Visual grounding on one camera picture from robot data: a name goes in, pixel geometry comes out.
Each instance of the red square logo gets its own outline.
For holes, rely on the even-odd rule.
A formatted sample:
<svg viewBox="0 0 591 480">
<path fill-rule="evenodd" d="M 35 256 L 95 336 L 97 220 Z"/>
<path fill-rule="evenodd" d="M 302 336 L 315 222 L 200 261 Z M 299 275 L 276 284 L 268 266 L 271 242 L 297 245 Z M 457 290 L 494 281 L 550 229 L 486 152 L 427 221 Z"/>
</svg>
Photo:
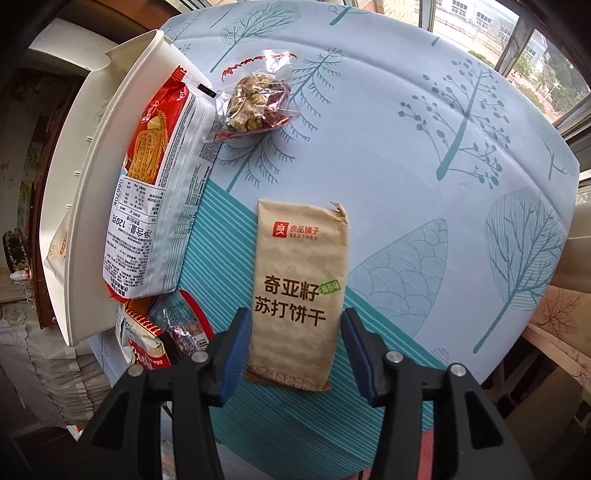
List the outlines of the red square logo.
<svg viewBox="0 0 591 480">
<path fill-rule="evenodd" d="M 289 225 L 288 222 L 275 222 L 275 225 L 273 225 L 273 236 L 279 238 L 287 237 L 287 228 Z"/>
</svg>

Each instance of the light blue tablecloth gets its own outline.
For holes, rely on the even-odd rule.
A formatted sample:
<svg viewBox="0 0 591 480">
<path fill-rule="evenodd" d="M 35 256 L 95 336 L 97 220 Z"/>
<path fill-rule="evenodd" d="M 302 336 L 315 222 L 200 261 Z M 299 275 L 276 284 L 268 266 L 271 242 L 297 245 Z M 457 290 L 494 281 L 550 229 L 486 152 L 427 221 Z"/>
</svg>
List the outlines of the light blue tablecloth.
<svg viewBox="0 0 591 480">
<path fill-rule="evenodd" d="M 297 55 L 301 115 L 226 143 L 197 214 L 180 287 L 215 329 L 251 303 L 256 201 L 335 201 L 350 220 L 345 306 L 389 347 L 483 381 L 540 301 L 573 214 L 579 165 L 542 114 L 470 54 L 352 8 L 245 2 L 163 29 L 216 89 L 265 48 Z M 342 343 L 329 381 L 322 394 L 241 382 L 212 414 L 216 436 L 276 480 L 359 471 L 382 412 L 358 396 Z"/>
</svg>

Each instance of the pink fabric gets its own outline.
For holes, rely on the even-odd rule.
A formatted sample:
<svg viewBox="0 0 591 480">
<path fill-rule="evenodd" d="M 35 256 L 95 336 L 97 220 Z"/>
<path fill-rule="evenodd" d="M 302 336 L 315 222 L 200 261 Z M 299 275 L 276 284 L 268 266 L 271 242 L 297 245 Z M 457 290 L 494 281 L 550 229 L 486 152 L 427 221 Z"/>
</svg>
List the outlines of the pink fabric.
<svg viewBox="0 0 591 480">
<path fill-rule="evenodd" d="M 418 454 L 418 476 L 417 480 L 431 480 L 433 469 L 433 431 L 427 430 L 421 436 L 421 451 Z M 371 468 L 363 471 L 361 480 L 369 480 Z M 359 480 L 359 474 L 351 475 L 344 480 Z"/>
</svg>

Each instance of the metal screw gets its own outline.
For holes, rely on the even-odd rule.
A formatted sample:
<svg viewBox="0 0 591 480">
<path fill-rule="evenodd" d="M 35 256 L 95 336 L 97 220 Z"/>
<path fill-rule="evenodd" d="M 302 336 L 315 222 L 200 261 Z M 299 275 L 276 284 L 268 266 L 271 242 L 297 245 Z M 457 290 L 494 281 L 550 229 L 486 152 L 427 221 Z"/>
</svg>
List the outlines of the metal screw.
<svg viewBox="0 0 591 480">
<path fill-rule="evenodd" d="M 466 367 L 464 367 L 461 364 L 453 364 L 452 367 L 449 369 L 452 374 L 454 374 L 456 377 L 463 377 L 464 375 L 466 375 Z"/>
<path fill-rule="evenodd" d="M 144 373 L 144 367 L 138 364 L 131 365 L 131 367 L 127 369 L 127 373 L 132 377 L 139 377 L 142 373 Z"/>
<path fill-rule="evenodd" d="M 193 360 L 193 362 L 196 364 L 202 364 L 203 362 L 206 362 L 208 358 L 209 355 L 207 352 L 195 352 L 193 355 L 191 355 L 191 360 Z"/>
<path fill-rule="evenodd" d="M 390 350 L 388 353 L 386 353 L 386 359 L 391 361 L 393 364 L 399 364 L 404 359 L 404 355 L 400 352 L 397 352 L 396 350 Z"/>
</svg>

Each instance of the teal striped pattern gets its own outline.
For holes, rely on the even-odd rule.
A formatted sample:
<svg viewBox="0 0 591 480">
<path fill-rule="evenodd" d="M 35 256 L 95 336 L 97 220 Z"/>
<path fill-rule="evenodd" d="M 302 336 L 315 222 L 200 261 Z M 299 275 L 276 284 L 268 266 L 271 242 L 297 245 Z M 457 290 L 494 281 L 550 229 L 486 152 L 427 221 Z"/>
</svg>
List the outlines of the teal striped pattern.
<svg viewBox="0 0 591 480">
<path fill-rule="evenodd" d="M 225 330 L 238 307 L 250 306 L 257 218 L 211 180 L 197 213 L 179 288 L 191 292 L 215 331 Z M 421 365 L 444 368 L 352 290 L 345 307 L 388 347 Z M 325 393 L 299 393 L 241 380 L 224 408 L 212 409 L 218 441 L 275 480 L 338 480 L 373 462 L 384 415 L 357 391 L 342 340 Z M 423 428 L 433 409 L 424 403 Z"/>
</svg>

